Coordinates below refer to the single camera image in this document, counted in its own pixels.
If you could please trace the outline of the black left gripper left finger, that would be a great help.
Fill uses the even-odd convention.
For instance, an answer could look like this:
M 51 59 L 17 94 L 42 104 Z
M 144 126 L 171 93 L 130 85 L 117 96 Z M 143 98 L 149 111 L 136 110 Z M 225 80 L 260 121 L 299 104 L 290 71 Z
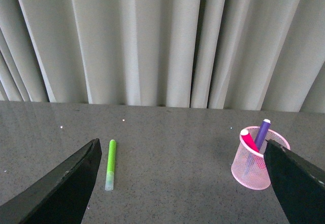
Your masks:
M 1 223 L 81 223 L 101 162 L 93 139 L 22 193 L 1 205 Z

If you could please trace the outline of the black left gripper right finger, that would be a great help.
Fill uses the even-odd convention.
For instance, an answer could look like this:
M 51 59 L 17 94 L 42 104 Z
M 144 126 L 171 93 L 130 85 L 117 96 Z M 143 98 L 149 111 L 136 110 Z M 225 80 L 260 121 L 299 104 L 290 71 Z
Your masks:
M 264 160 L 289 223 L 324 223 L 324 170 L 271 139 Z

